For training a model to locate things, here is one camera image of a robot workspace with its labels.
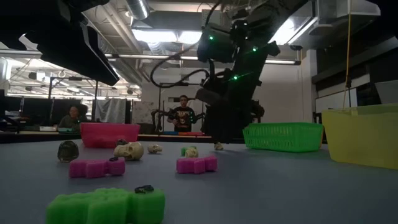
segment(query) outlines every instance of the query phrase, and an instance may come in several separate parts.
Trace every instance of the black small object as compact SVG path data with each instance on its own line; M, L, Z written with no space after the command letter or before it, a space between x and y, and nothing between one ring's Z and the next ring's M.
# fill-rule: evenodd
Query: black small object
M124 146L124 145L127 145L127 144L128 144L128 142L126 140L124 140L124 139L119 139L119 140L116 141L116 146Z
M109 161L111 161L111 162L117 161L117 160L119 160L119 157L112 157L112 158L109 159Z
M61 162L70 162L79 157L79 147L73 141L64 141L58 148L58 159Z
M137 187L134 189L137 194L146 194L148 192L153 192L155 189L151 185L144 185L142 187Z

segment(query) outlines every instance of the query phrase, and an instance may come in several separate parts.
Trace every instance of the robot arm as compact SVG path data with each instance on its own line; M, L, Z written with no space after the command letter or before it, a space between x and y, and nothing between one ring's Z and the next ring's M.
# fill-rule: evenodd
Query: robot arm
M209 104L203 131L218 141L229 142L252 122L252 96L268 55L279 48L268 41L278 28L307 0L269 0L246 19L236 20L231 30L208 24L198 46L198 59L234 63L232 70L210 75L196 98Z

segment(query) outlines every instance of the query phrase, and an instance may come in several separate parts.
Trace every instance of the small skull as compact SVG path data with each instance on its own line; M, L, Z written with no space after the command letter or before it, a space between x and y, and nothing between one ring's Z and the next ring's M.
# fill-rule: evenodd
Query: small skull
M114 156L124 157L126 160L139 160L143 154L144 148L139 142L129 142L114 149Z
M157 152L162 152L163 148L160 145L150 145L148 146L148 152L156 154Z
M188 147L185 151L186 158L197 158L199 156L198 150L194 147Z

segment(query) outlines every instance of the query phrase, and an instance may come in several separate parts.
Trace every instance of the plastic basket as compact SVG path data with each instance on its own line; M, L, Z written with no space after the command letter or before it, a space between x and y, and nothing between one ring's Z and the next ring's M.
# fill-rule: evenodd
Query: plastic basket
M243 130L248 148L287 152L319 150L322 134L322 124L312 123L250 124Z
M108 124L81 123L81 139L85 147L115 148L118 139L127 142L137 141L139 125L136 124Z
M323 111L322 120L334 161L398 169L398 104Z

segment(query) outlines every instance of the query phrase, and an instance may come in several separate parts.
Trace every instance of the sponge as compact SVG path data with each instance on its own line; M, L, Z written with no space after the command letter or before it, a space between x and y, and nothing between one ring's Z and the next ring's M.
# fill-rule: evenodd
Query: sponge
M104 177L106 174L123 175L126 171L124 158L118 160L74 160L69 165L69 177Z
M204 159L177 159L177 172L179 174L202 174L206 171L216 171L217 168L217 158L215 156L209 156Z
M46 224L156 224L164 217L163 191L138 194L123 189L59 195L47 207Z

